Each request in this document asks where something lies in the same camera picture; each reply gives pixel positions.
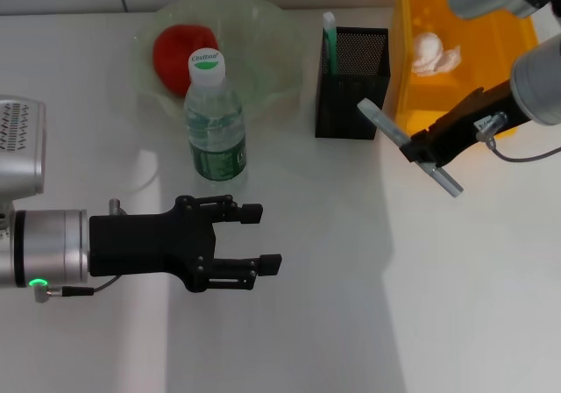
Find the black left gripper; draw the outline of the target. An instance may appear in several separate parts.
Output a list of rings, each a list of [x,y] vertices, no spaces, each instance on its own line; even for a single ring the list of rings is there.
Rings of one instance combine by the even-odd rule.
[[[258,277],[276,276],[280,254],[215,259],[213,224],[258,224],[261,204],[238,204],[232,195],[180,196],[161,214],[89,218],[89,273],[93,276],[167,273],[193,293],[252,290]]]

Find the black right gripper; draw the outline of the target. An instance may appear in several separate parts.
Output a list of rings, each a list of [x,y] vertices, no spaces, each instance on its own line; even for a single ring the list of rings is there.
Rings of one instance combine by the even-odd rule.
[[[478,142],[476,134],[501,113],[505,118],[499,132],[529,122],[515,101],[509,80],[491,89],[474,90],[428,129],[415,133],[400,151],[410,162],[448,164]]]

